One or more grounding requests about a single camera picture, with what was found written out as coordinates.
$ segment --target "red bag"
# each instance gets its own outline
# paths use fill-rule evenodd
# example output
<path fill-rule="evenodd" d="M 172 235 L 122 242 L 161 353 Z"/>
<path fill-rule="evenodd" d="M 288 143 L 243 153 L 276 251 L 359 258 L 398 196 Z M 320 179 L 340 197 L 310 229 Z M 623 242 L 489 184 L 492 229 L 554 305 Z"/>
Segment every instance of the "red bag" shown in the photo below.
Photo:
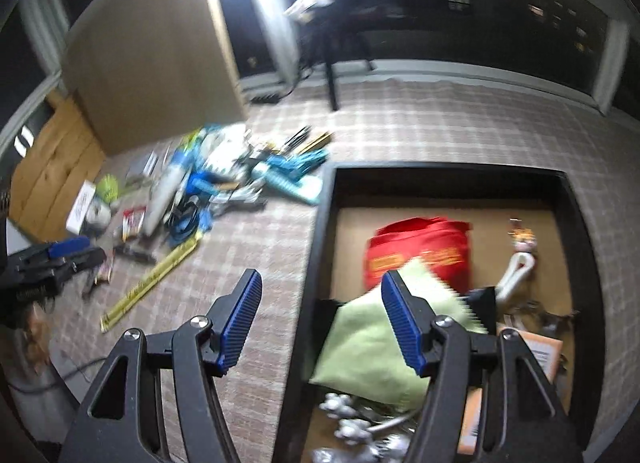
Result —
<path fill-rule="evenodd" d="M 469 223 L 447 218 L 411 218 L 380 228 L 369 239 L 364 261 L 367 289 L 380 283 L 390 269 L 398 269 L 420 255 L 433 273 L 464 295 L 470 289 Z"/>

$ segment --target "drawer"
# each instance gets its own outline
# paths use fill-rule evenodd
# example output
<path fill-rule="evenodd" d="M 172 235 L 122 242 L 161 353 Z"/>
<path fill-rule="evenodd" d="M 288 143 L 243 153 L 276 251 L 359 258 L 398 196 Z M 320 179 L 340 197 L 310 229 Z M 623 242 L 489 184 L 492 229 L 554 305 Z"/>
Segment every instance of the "drawer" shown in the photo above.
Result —
<path fill-rule="evenodd" d="M 363 294 L 364 250 L 377 228 L 437 215 L 472 224 L 473 287 L 493 286 L 504 273 L 513 253 L 510 218 L 536 234 L 530 298 L 556 315 L 578 312 L 562 338 L 570 382 L 563 404 L 586 447 L 602 390 L 604 310 L 590 237 L 567 176 L 489 164 L 337 163 L 324 171 L 274 462 L 308 461 L 311 448 L 340 446 L 334 424 L 314 411 L 323 390 L 308 383 L 335 312 L 340 302 Z"/>

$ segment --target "window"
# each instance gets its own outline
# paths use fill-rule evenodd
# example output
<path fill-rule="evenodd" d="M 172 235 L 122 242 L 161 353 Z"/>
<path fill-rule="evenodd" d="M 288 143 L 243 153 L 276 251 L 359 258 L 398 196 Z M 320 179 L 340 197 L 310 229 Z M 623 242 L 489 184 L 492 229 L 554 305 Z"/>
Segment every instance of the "window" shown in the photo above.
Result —
<path fill-rule="evenodd" d="M 640 44 L 633 39 L 629 40 L 625 68 L 613 106 L 640 120 Z"/>
<path fill-rule="evenodd" d="M 17 8 L 0 30 L 0 126 L 5 126 L 27 96 L 45 79 Z"/>
<path fill-rule="evenodd" d="M 339 61 L 463 62 L 588 94 L 607 29 L 585 0 L 335 0 L 332 17 Z"/>

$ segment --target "plaid carpet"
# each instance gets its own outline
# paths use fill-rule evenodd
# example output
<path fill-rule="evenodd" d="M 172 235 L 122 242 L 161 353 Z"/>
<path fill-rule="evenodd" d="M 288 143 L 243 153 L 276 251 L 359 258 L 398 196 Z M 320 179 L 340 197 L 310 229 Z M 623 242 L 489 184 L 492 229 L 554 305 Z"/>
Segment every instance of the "plaid carpet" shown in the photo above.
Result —
<path fill-rule="evenodd" d="M 303 125 L 329 129 L 332 160 L 420 160 L 517 164 L 569 175 L 591 233 L 607 319 L 607 359 L 594 435 L 640 396 L 639 137 L 592 112 L 530 94 L 450 82 L 387 80 L 301 88 L 277 106 L 252 107 L 255 134 L 290 136 Z M 166 144 L 158 146 L 162 157 Z M 111 159 L 121 172 L 134 153 Z M 73 281 L 56 302 L 55 335 L 76 364 L 107 354 L 129 327 L 151 334 L 206 312 L 244 268 L 264 280 L 262 304 L 238 366 L 217 382 L 229 429 L 245 462 L 271 458 L 315 210 L 274 198 L 260 214 L 236 212 L 108 334 L 99 317 L 144 269 L 118 260 L 110 286 L 84 303 Z M 170 378 L 163 380 L 167 436 L 185 459 Z"/>

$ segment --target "small package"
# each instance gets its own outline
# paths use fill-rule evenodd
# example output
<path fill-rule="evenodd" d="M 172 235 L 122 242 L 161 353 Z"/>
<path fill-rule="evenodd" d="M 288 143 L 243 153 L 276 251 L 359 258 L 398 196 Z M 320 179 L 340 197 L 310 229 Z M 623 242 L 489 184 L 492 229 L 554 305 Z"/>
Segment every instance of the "small package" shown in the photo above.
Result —
<path fill-rule="evenodd" d="M 82 183 L 80 191 L 76 196 L 71 211 L 66 218 L 66 229 L 74 235 L 79 235 L 84 223 L 84 218 L 89 210 L 89 205 L 94 200 L 95 185 L 90 181 Z"/>
<path fill-rule="evenodd" d="M 126 243 L 131 237 L 138 237 L 145 219 L 146 207 L 127 208 L 122 213 L 122 242 Z"/>

